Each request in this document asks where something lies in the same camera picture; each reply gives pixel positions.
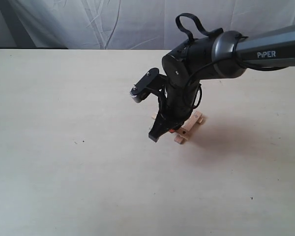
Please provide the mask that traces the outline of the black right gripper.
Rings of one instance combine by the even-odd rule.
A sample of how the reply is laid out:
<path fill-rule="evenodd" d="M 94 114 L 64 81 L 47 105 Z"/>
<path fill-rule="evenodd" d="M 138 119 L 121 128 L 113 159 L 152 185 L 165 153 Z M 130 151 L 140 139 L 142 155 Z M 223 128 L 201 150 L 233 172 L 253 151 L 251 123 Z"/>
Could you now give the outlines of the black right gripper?
<path fill-rule="evenodd" d="M 157 142 L 165 133 L 175 133 L 199 106 L 196 102 L 198 92 L 199 83 L 187 88 L 167 84 L 165 92 L 159 97 L 159 111 L 148 137 Z"/>

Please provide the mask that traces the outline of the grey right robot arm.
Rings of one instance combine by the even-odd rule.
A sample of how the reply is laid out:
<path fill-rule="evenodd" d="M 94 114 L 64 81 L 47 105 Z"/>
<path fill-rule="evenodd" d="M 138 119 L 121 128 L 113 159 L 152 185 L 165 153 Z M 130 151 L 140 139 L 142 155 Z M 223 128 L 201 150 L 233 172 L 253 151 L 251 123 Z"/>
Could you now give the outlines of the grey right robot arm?
<path fill-rule="evenodd" d="M 202 80 L 233 79 L 246 69 L 275 71 L 293 66 L 295 25 L 251 37 L 232 30 L 183 42 L 162 58 L 165 90 L 148 136 L 157 142 L 185 123 L 202 99 Z"/>

